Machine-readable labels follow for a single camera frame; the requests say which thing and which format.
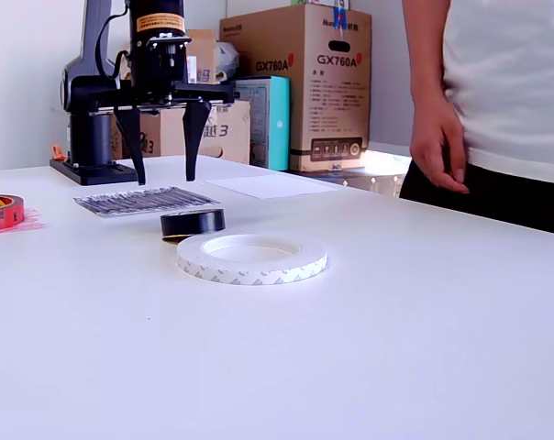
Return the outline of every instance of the teal box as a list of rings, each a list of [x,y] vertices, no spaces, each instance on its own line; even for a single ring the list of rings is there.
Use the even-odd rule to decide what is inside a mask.
[[[279,76],[234,81],[237,99],[250,102],[250,164],[289,169],[290,81]]]

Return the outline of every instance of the cardboard box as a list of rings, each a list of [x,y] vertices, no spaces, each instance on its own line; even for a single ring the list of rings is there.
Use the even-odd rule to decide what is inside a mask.
[[[211,29],[187,31],[192,42],[187,45],[187,56],[195,57],[197,82],[216,84],[216,36]]]
[[[249,165],[250,104],[236,101],[233,105],[220,105],[215,109],[205,127],[200,154]],[[185,110],[180,108],[164,110],[160,115],[141,115],[142,153],[145,158],[185,154],[184,114]],[[113,120],[112,159],[129,157]]]
[[[291,80],[291,170],[358,168],[368,147],[371,16],[348,11],[345,30],[334,11],[298,5],[221,22],[241,74]]]

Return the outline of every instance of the black pants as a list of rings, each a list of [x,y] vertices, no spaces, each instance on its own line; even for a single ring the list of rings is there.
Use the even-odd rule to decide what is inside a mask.
[[[554,233],[554,183],[532,181],[469,165],[465,184],[471,194],[437,188],[412,162],[401,197]]]

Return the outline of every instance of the person's hand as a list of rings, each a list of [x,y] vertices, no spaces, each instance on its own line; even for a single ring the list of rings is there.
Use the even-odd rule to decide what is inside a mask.
[[[415,102],[411,153],[419,169],[436,186],[468,194],[464,129],[442,93]]]

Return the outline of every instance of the paper sheet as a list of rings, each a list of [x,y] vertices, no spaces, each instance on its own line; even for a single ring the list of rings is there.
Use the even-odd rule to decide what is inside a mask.
[[[216,186],[256,197],[257,199],[275,199],[302,194],[318,194],[336,191],[336,188],[304,179],[295,179],[283,175],[260,177],[242,177],[221,181],[208,181]]]

